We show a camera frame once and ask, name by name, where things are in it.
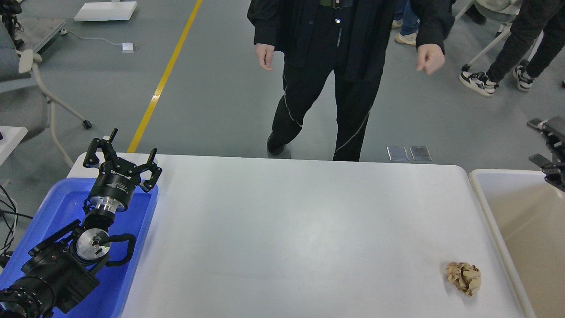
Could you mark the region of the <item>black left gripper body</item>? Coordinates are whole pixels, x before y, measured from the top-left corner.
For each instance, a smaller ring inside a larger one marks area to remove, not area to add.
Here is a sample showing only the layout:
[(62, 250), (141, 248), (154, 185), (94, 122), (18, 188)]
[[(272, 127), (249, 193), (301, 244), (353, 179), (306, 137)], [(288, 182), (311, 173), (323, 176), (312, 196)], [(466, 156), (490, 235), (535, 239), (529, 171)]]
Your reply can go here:
[(113, 163), (103, 163), (87, 201), (92, 205), (110, 205), (111, 212), (126, 211), (140, 181), (140, 174), (134, 173), (131, 164), (115, 167)]

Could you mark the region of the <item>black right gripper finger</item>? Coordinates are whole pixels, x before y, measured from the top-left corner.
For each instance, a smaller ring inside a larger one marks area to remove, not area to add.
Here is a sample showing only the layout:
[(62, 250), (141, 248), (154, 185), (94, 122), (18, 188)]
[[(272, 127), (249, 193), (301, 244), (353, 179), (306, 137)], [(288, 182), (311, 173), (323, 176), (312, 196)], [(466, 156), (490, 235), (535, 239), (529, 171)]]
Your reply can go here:
[(561, 163), (554, 163), (543, 157), (541, 154), (534, 154), (529, 157), (529, 161), (534, 163), (545, 174), (545, 181), (553, 187), (565, 191), (565, 172), (564, 165)]
[(534, 118), (527, 122), (527, 126), (534, 129), (545, 139), (546, 147), (551, 151), (555, 160), (563, 162), (565, 159), (565, 120), (556, 116), (551, 119), (541, 120)]

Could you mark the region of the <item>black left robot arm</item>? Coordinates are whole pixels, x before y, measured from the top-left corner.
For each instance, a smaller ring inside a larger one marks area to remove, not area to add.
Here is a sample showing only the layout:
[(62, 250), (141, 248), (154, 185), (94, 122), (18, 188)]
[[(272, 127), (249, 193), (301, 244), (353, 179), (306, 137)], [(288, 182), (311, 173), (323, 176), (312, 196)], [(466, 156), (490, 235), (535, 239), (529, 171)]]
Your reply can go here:
[(96, 274), (101, 269), (133, 258), (135, 234), (110, 234), (110, 227), (129, 208), (135, 189), (155, 189), (163, 170), (155, 162), (156, 148), (141, 165), (119, 157), (112, 145), (117, 131), (93, 139), (83, 159), (83, 167), (98, 170), (83, 202), (85, 217), (30, 249), (23, 276), (1, 290), (3, 318), (51, 318), (55, 309), (68, 313), (100, 284)]

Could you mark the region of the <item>person's left hand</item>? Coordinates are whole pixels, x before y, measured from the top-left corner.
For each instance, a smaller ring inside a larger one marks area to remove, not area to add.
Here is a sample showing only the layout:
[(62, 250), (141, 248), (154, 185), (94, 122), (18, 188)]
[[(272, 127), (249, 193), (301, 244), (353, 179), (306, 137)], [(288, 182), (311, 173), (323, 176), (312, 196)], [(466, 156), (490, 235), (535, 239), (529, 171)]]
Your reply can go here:
[(416, 70), (432, 75), (440, 70), (445, 63), (442, 48), (437, 44), (423, 44), (417, 48)]

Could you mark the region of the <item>person's right hand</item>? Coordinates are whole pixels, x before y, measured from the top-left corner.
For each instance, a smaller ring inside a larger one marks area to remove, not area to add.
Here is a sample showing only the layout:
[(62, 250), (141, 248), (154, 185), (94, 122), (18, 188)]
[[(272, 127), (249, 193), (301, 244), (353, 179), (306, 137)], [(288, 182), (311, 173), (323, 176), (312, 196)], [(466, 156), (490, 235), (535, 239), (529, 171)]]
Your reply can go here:
[(257, 43), (255, 47), (255, 53), (260, 68), (265, 71), (273, 71), (272, 61), (274, 59), (275, 46)]

